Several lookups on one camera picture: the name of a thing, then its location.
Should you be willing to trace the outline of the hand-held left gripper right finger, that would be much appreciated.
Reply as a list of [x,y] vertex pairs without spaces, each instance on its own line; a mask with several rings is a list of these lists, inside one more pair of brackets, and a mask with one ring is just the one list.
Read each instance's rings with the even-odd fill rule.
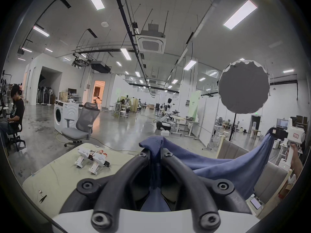
[[246,201],[227,179],[196,175],[167,149],[161,150],[162,209],[180,220],[182,230],[250,230],[253,215]]

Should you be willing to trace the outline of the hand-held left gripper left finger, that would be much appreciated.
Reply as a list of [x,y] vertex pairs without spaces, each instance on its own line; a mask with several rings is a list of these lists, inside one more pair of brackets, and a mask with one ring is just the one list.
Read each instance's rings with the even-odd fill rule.
[[114,175],[84,178],[59,213],[64,230],[129,230],[126,219],[150,195],[150,151],[144,149]]

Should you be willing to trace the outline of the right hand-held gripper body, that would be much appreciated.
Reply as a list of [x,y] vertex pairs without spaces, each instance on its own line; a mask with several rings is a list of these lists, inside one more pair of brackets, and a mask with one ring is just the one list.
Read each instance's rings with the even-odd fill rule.
[[295,144],[297,148],[297,157],[295,160],[298,160],[302,154],[301,144],[305,141],[305,131],[303,128],[294,126],[293,119],[290,118],[285,133],[286,136],[280,143],[280,151],[276,159],[276,165],[289,173],[292,171],[292,161],[294,157],[294,148],[292,144]]

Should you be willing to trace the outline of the person's right hand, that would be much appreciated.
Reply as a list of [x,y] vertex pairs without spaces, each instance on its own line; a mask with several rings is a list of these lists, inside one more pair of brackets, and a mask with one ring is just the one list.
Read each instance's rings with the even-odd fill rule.
[[293,156],[292,156],[291,166],[294,170],[294,174],[296,176],[296,179],[298,179],[301,172],[302,172],[303,165],[302,165],[302,162],[299,158],[298,148],[297,148],[296,144],[291,143],[290,146],[293,148]]

